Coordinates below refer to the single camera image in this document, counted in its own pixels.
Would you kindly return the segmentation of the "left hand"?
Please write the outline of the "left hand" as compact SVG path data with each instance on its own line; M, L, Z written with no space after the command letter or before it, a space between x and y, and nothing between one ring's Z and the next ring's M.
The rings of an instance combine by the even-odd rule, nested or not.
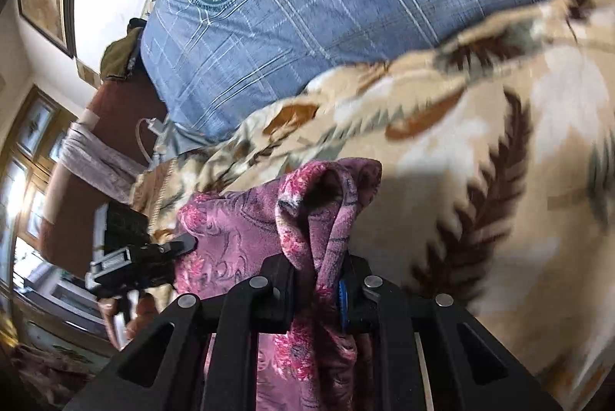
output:
M129 307L128 317L124 316L115 298L100 298L98 308L107 338L118 351L135 339L158 314L155 299L148 292L139 294L138 301Z

